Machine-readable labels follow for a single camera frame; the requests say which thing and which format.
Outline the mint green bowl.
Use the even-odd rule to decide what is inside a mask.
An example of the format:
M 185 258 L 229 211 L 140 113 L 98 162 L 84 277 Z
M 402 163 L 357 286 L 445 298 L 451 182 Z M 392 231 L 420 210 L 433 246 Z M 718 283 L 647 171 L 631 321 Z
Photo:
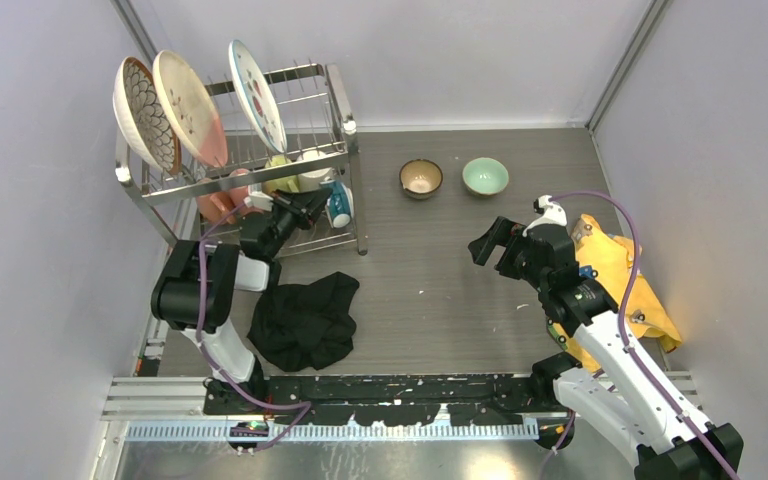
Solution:
M 461 177 L 470 193 L 482 197 L 503 192 L 510 182 L 510 174 L 505 165 L 489 157 L 470 160 L 463 167 Z

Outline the dark blue bowl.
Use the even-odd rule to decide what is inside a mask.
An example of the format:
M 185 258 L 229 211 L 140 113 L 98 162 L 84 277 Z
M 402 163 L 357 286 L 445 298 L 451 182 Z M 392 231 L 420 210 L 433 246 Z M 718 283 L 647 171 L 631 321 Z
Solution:
M 353 195 L 350 188 L 340 180 L 321 182 L 320 186 L 331 190 L 325 210 L 331 227 L 340 229 L 348 226 L 354 217 Z

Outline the watermelon pattern plate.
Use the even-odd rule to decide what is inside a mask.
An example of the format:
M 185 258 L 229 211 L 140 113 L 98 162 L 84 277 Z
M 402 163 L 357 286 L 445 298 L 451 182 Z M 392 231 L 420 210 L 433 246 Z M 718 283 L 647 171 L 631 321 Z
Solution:
M 271 152 L 284 154 L 286 132 L 264 73 L 238 39 L 228 45 L 228 61 L 236 95 L 253 131 Z

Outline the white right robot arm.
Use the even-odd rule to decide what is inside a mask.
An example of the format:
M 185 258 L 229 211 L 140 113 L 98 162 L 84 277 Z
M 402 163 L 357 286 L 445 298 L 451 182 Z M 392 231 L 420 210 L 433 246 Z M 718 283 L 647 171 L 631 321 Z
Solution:
M 607 290 L 581 275 L 564 225 L 539 219 L 524 226 L 499 217 L 468 250 L 483 265 L 497 246 L 503 254 L 496 271 L 528 282 L 547 319 L 562 326 L 617 389 L 609 391 L 574 356 L 560 353 L 532 367 L 537 406 L 563 406 L 581 416 L 623 454 L 637 479 L 736 478 L 741 435 L 728 423 L 712 423 L 658 368 Z

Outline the flower pattern brown-rim plate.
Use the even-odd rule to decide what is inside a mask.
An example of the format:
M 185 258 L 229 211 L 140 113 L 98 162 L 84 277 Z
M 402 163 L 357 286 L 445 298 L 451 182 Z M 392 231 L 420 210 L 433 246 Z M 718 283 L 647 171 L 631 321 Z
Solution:
M 153 76 L 135 57 L 126 57 L 114 80 L 112 103 L 120 132 L 137 155 L 161 172 L 175 175 L 181 146 L 160 104 Z

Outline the pink and cream plate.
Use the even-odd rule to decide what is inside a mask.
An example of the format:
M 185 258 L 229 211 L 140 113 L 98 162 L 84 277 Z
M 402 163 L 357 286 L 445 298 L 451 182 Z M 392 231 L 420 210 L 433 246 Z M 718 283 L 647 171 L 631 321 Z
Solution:
M 207 167 L 226 166 L 221 116 L 195 70 L 179 54 L 162 50 L 153 60 L 152 73 L 162 109 L 184 148 Z

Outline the white ribbed mug black handle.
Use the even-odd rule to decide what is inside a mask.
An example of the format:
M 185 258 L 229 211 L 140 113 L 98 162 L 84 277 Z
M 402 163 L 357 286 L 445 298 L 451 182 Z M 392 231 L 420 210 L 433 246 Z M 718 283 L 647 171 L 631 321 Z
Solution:
M 307 150 L 297 157 L 296 163 L 310 163 L 326 156 L 327 154 L 321 150 Z M 334 171 L 332 167 L 309 170 L 301 172 L 297 175 L 300 192 L 310 192 L 317 190 L 322 186 L 324 182 L 330 182 L 333 179 Z

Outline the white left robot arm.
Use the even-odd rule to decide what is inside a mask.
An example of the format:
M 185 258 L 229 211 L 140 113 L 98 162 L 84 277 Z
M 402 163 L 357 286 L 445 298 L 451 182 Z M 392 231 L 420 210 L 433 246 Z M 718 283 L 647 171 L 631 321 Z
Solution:
M 230 320 L 234 292 L 264 292 L 277 283 L 277 253 L 295 230 L 314 226 L 332 195 L 330 187 L 270 195 L 264 211 L 244 214 L 240 240 L 178 241 L 154 286 L 154 318 L 183 333 L 206 355 L 212 378 L 229 387 L 228 400 L 240 412 L 258 412 L 267 398 L 262 366 L 244 346 Z

